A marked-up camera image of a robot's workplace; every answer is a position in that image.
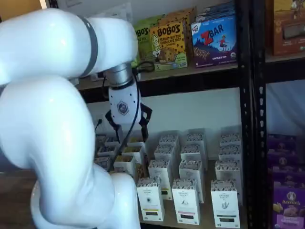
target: product packaging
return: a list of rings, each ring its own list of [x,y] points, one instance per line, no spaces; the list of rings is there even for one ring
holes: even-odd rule
[[[243,183],[241,171],[234,161],[216,161],[215,172],[217,180],[234,180],[236,182],[238,204],[243,205]]]
[[[159,177],[161,180],[161,194],[162,198],[172,200],[172,183],[173,177],[170,168],[170,161],[155,161],[151,160],[148,166],[149,177]]]
[[[198,144],[200,146],[200,154],[201,154],[201,161],[205,171],[208,169],[208,153],[206,149],[205,143],[205,133],[203,130],[196,131],[190,130],[189,133],[186,135],[186,145],[189,144]]]
[[[240,145],[225,145],[220,146],[218,158],[220,161],[235,161],[241,170],[243,180],[243,161]]]
[[[139,179],[137,191],[144,221],[164,220],[160,183],[158,177]]]
[[[192,24],[193,52],[196,67],[236,62],[235,12],[207,16]]]
[[[97,151],[97,156],[109,156],[112,161],[115,160],[117,154],[117,147],[116,146],[102,146]]]
[[[174,146],[170,144],[158,145],[154,151],[154,157],[157,161],[170,161],[170,168],[174,178],[179,177],[178,165]]]
[[[128,173],[133,177],[135,183],[138,182],[138,173],[135,166],[135,159],[132,156],[117,156],[113,164],[115,172]]]
[[[196,189],[200,203],[205,200],[204,176],[201,161],[181,161],[179,165],[181,179],[196,180]]]
[[[305,9],[302,0],[274,0],[274,55],[305,50]]]
[[[285,185],[275,182],[273,188],[274,229],[303,229],[305,217],[304,184]]]
[[[240,228],[237,189],[232,180],[212,180],[211,196],[215,226]]]
[[[109,171],[111,166],[111,159],[109,156],[96,157],[94,162],[100,167],[104,168],[107,172]]]
[[[200,225],[196,180],[175,179],[172,191],[178,223]]]
[[[122,155],[134,157],[139,178],[148,176],[142,146],[128,146],[123,150]]]

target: black cable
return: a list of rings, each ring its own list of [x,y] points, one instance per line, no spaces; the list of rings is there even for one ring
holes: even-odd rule
[[[132,125],[130,126],[127,135],[125,136],[124,140],[122,141],[122,143],[121,143],[121,145],[119,147],[119,150],[118,150],[119,155],[121,154],[123,147],[125,147],[127,145],[127,141],[128,141],[129,136],[130,136],[130,134],[132,132],[132,129],[133,129],[134,124],[135,124],[135,121],[137,120],[138,112],[139,112],[139,108],[140,108],[140,90],[139,90],[139,87],[138,87],[137,74],[133,74],[133,77],[134,77],[135,84],[136,84],[136,87],[137,87],[137,92],[138,92],[137,109],[136,109],[136,112],[135,112],[135,115],[134,115],[134,118],[133,118],[133,121],[132,121]]]

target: purple annie's box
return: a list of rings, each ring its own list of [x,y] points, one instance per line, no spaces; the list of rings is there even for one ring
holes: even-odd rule
[[[274,229],[304,229],[305,188],[300,185],[274,185],[273,225]]]

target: cartoon child illustration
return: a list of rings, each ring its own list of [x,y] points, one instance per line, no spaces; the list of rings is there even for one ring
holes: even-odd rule
[[[152,35],[152,50],[153,50],[153,55],[155,57],[158,57],[160,55],[160,52],[161,52],[161,47],[160,47],[160,44],[159,44],[159,39],[157,37],[156,34],[153,34]]]
[[[218,42],[220,42],[219,46],[223,48],[223,52],[224,52],[224,51],[226,51],[226,48],[227,48],[226,43],[228,43],[228,42],[225,42],[225,35],[223,35],[221,38],[222,39]]]

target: bobo's peanut butter chocolate chip box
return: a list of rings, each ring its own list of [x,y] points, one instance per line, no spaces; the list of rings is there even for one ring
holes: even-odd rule
[[[185,34],[185,19],[151,27],[156,71],[187,67]]]

